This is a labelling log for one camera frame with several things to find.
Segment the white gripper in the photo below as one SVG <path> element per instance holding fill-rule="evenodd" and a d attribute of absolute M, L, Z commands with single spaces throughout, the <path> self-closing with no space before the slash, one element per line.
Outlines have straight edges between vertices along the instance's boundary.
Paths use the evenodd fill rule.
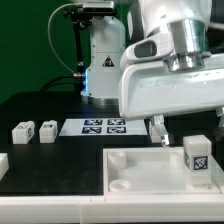
<path fill-rule="evenodd" d="M 169 146 L 164 116 L 216 109 L 218 127 L 224 128 L 224 53 L 205 53 L 204 68 L 173 73 L 162 61 L 173 49 L 170 41 L 147 38 L 129 46 L 120 62 L 120 115 L 132 120 L 153 116 L 163 147 Z"/>

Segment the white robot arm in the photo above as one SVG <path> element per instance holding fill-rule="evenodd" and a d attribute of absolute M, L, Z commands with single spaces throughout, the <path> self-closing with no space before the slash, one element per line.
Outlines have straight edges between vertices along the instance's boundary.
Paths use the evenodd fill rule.
<path fill-rule="evenodd" d="M 135 0 L 125 48 L 112 19 L 93 21 L 85 100 L 117 103 L 126 120 L 150 119 L 164 146 L 164 118 L 224 108 L 224 53 L 206 49 L 212 0 Z"/>

